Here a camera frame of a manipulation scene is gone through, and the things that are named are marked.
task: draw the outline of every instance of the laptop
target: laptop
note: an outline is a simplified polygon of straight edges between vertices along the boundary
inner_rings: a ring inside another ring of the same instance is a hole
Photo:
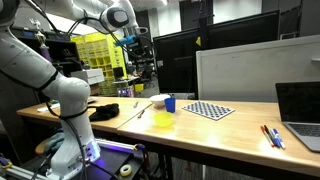
[[[320,152],[320,82],[276,83],[276,91],[282,123]]]

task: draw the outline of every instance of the laptop screen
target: laptop screen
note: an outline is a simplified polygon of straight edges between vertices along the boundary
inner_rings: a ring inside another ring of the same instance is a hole
[[[276,84],[283,122],[320,123],[320,82]]]

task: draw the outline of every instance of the red pen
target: red pen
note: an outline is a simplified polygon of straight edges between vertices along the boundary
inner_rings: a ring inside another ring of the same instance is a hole
[[[262,133],[266,136],[267,140],[269,141],[271,147],[274,147],[274,144],[273,144],[272,140],[269,138],[269,136],[268,136],[267,132],[265,131],[264,127],[260,126],[260,128],[261,128]]]

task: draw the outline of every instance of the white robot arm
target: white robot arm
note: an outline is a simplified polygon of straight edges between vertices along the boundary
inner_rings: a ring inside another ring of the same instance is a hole
[[[84,17],[84,10],[76,7],[72,0],[47,0],[48,7],[65,7],[66,11],[59,13],[65,17],[78,19]],[[0,0],[0,73],[19,81],[45,95],[60,102],[60,121],[65,133],[65,140],[51,160],[51,170],[47,172],[50,179],[70,179],[81,171],[81,151],[85,159],[95,161],[100,157],[100,149],[94,140],[92,128],[86,112],[87,98],[90,86],[77,78],[66,78],[42,56],[15,38],[9,26],[13,24],[19,0]],[[116,2],[100,15],[87,13],[87,16],[100,18],[98,21],[88,21],[99,30],[115,31],[122,27],[138,27],[134,11],[128,0]],[[73,125],[81,141],[82,150],[73,134],[70,125]]]

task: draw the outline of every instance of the white bowl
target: white bowl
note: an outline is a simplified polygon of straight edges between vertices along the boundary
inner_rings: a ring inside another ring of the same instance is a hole
[[[149,99],[154,104],[154,107],[160,108],[165,106],[164,100],[170,97],[171,96],[168,94],[160,94],[160,95],[154,95]]]

